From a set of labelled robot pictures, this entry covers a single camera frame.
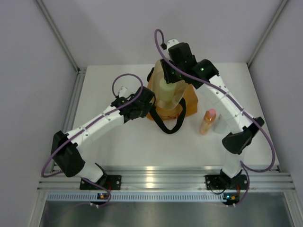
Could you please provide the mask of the orange bottle pink cap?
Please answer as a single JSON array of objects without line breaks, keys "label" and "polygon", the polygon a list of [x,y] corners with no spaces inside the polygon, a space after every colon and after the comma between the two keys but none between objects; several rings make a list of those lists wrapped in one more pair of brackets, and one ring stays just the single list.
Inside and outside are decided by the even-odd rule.
[{"label": "orange bottle pink cap", "polygon": [[207,134],[207,132],[210,130],[210,128],[212,127],[214,121],[216,119],[216,110],[215,109],[209,109],[206,111],[199,132],[202,135]]}]

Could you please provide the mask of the green pump bottle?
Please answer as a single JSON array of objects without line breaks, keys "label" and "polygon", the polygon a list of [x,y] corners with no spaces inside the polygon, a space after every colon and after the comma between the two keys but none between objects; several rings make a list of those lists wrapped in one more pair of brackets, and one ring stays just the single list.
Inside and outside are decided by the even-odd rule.
[{"label": "green pump bottle", "polygon": [[177,84],[176,83],[169,83],[167,84],[165,78],[161,78],[159,81],[159,99],[165,103],[169,103],[175,96]]}]

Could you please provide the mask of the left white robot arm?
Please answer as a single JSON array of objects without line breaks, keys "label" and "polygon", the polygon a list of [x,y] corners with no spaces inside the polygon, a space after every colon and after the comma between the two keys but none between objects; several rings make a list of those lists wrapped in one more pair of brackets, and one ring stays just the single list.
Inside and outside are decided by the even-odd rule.
[{"label": "left white robot arm", "polygon": [[82,154],[111,129],[129,120],[146,117],[154,107],[154,98],[155,94],[146,87],[139,88],[136,93],[121,87],[104,112],[74,130],[54,134],[52,159],[66,177],[86,178],[95,188],[104,188],[107,183],[105,170],[97,163],[84,160]]}]

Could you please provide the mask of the tan canvas tote bag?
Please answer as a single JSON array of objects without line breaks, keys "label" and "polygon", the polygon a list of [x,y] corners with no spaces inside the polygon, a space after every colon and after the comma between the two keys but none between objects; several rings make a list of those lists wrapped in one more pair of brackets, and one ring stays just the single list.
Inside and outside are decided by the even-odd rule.
[{"label": "tan canvas tote bag", "polygon": [[175,96],[171,102],[165,103],[159,99],[159,81],[164,72],[158,60],[150,71],[147,88],[154,92],[154,107],[147,114],[147,118],[154,121],[165,134],[176,133],[186,117],[197,113],[198,98],[192,85],[185,81],[177,82]]}]

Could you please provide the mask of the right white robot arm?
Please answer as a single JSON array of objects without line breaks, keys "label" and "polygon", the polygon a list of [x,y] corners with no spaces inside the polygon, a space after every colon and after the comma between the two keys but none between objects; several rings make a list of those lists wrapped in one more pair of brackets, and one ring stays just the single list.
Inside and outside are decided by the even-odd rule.
[{"label": "right white robot arm", "polygon": [[251,144],[259,131],[258,127],[241,113],[241,107],[237,107],[230,100],[232,95],[219,75],[218,69],[209,60],[197,61],[189,44],[180,43],[175,39],[160,46],[169,55],[168,60],[161,59],[166,81],[174,83],[183,80],[192,85],[213,104],[215,110],[227,123],[230,133],[222,140],[227,153],[218,181],[225,189],[235,187],[241,175],[240,162],[244,157],[243,151]]}]

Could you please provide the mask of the white bottle black cap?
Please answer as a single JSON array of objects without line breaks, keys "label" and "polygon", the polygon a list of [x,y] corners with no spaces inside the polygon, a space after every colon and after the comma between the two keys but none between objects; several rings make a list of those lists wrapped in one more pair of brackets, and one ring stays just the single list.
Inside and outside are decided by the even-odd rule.
[{"label": "white bottle black cap", "polygon": [[214,123],[214,132],[218,134],[224,134],[228,130],[228,124],[224,120],[223,116],[219,114],[217,120]]}]

